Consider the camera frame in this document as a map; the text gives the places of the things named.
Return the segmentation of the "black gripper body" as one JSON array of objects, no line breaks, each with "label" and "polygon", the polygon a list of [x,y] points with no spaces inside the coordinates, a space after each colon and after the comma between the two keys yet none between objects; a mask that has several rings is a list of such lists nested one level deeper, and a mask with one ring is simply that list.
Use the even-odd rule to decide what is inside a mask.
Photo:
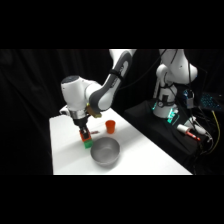
[{"label": "black gripper body", "polygon": [[84,117],[84,118],[81,118],[81,119],[74,119],[73,122],[80,129],[86,128],[87,127],[88,118]]}]

